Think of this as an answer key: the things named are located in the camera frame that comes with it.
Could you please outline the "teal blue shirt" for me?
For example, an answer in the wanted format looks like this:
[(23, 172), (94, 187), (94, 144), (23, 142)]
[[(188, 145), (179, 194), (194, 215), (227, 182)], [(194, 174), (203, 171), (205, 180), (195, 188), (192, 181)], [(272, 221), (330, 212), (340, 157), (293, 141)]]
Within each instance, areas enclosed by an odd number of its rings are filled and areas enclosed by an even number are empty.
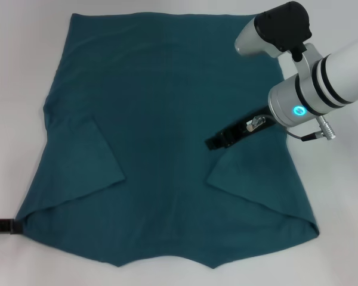
[(178, 256), (210, 268), (317, 238), (280, 126), (205, 144), (283, 80), (277, 60), (236, 52), (248, 21), (73, 14), (17, 213), (24, 235), (116, 266)]

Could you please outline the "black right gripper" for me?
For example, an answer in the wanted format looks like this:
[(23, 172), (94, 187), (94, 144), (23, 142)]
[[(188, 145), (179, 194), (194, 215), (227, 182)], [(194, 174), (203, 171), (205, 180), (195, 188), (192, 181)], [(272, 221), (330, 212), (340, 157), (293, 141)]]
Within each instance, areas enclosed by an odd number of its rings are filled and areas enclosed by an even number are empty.
[(207, 139), (205, 144), (209, 150), (228, 148), (248, 136), (272, 127), (274, 124), (275, 119), (273, 119), (269, 107), (266, 106), (228, 125), (213, 137)]

